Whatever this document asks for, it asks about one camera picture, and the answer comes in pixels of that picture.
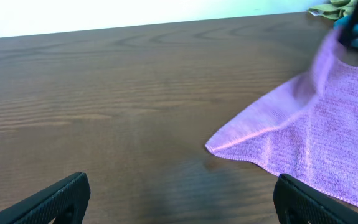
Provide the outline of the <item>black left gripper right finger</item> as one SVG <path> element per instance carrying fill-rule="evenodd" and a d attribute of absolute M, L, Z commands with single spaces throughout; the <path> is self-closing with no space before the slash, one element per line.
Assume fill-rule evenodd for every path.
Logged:
<path fill-rule="evenodd" d="M 358 213 L 288 174 L 273 191 L 280 224 L 358 224 Z"/>

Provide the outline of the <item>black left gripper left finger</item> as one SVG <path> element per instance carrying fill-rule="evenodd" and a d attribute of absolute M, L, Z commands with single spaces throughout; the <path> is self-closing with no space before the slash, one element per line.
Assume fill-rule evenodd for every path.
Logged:
<path fill-rule="evenodd" d="M 84 172 L 76 172 L 0 211 L 0 224 L 81 224 L 90 199 Z"/>

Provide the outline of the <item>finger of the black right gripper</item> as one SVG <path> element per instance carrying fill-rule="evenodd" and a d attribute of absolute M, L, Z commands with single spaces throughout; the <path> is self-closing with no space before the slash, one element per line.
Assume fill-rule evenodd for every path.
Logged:
<path fill-rule="evenodd" d="M 353 33 L 353 27 L 358 23 L 358 2 L 354 8 L 349 22 L 342 28 L 339 36 L 339 42 L 344 47 L 349 47 L 351 40 L 358 37 L 358 34 Z"/>

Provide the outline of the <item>purple microfiber cloth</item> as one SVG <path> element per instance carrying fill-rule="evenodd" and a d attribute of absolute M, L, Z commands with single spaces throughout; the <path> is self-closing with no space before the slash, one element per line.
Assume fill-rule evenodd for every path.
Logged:
<path fill-rule="evenodd" d="M 358 207 L 358 67 L 340 60 L 338 36 L 328 33 L 309 70 L 222 126 L 208 151 L 289 174 Z"/>

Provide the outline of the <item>upper green microfiber cloth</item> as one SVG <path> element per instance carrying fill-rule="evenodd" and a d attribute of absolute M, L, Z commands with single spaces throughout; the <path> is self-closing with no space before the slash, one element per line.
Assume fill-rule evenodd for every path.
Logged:
<path fill-rule="evenodd" d="M 330 0 L 327 4 L 310 7 L 308 12 L 313 16 L 322 16 L 336 21 L 350 15 L 356 4 L 357 0 Z"/>

